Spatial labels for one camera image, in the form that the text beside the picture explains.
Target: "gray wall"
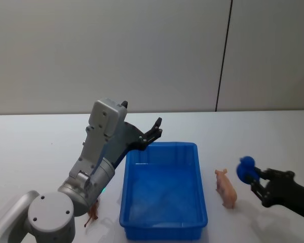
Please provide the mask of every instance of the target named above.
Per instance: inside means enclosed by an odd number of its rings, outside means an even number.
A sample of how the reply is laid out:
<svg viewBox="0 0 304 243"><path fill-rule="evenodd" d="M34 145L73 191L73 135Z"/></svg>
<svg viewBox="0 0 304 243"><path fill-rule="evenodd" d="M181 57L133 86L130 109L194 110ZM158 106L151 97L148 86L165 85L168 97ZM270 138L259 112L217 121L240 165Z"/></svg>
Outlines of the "gray wall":
<svg viewBox="0 0 304 243"><path fill-rule="evenodd" d="M304 0L233 0L220 78L230 4L0 0L0 114L304 109Z"/></svg>
<svg viewBox="0 0 304 243"><path fill-rule="evenodd" d="M0 114L214 111L230 0L0 0Z"/></svg>

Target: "blue tray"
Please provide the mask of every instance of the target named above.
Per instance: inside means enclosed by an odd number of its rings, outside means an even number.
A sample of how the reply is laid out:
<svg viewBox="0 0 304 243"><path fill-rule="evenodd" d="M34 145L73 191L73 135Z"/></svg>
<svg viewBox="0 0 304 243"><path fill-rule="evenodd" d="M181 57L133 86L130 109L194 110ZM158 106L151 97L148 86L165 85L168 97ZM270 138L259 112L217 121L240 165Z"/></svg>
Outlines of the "blue tray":
<svg viewBox="0 0 304 243"><path fill-rule="evenodd" d="M207 221L196 144L155 142L127 154L120 213L127 239L199 239Z"/></svg>

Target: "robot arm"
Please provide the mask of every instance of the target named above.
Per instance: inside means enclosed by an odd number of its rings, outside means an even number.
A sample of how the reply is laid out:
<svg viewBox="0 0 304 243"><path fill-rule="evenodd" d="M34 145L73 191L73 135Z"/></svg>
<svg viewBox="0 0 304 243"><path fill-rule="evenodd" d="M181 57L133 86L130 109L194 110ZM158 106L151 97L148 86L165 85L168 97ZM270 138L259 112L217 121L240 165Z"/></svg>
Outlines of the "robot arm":
<svg viewBox="0 0 304 243"><path fill-rule="evenodd" d="M254 159L249 156L240 161L238 177L242 182L251 185L251 191L264 207L282 205L304 217L304 187L294 181L294 172L272 169L261 171L255 167ZM260 184L260 178L269 180L265 187Z"/></svg>
<svg viewBox="0 0 304 243"><path fill-rule="evenodd" d="M124 121L127 102L95 102L86 127L83 150L57 192L23 195L0 219L0 243L21 242L27 233L37 243L69 243L75 235L74 217L89 211L133 149L145 150L161 137L161 118L146 133Z"/></svg>

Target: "pig toy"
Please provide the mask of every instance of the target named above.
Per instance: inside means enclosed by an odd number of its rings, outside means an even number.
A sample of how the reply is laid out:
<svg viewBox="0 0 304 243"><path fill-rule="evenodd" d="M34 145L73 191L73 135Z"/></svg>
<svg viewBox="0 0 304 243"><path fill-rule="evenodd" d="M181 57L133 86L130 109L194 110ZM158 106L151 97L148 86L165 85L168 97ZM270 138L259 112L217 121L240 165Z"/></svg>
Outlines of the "pig toy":
<svg viewBox="0 0 304 243"><path fill-rule="evenodd" d="M223 206L227 209L233 209L237 200L237 193L235 192L231 182L226 177L227 169L223 171L215 170L216 174L216 191L223 199Z"/></svg>

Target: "white tabletop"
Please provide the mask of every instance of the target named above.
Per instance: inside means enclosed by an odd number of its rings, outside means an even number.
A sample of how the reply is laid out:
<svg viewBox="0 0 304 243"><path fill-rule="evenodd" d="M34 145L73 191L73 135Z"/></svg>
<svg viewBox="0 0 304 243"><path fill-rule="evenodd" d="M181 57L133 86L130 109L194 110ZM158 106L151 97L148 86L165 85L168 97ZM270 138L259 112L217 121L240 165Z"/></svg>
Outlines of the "white tabletop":
<svg viewBox="0 0 304 243"><path fill-rule="evenodd" d="M304 186L304 111L128 114L142 131L163 118L159 141L198 146L208 225L198 242L304 243L304 218L281 206L269 209L236 175L239 158L253 156L261 169L291 170ZM89 115L0 116L0 210L12 197L34 189L55 191L82 149ZM99 219L75 219L74 242L127 242L119 225L123 161L101 195ZM215 169L227 168L238 194L237 208L227 210L215 191ZM23 242L35 242L27 235Z"/></svg>

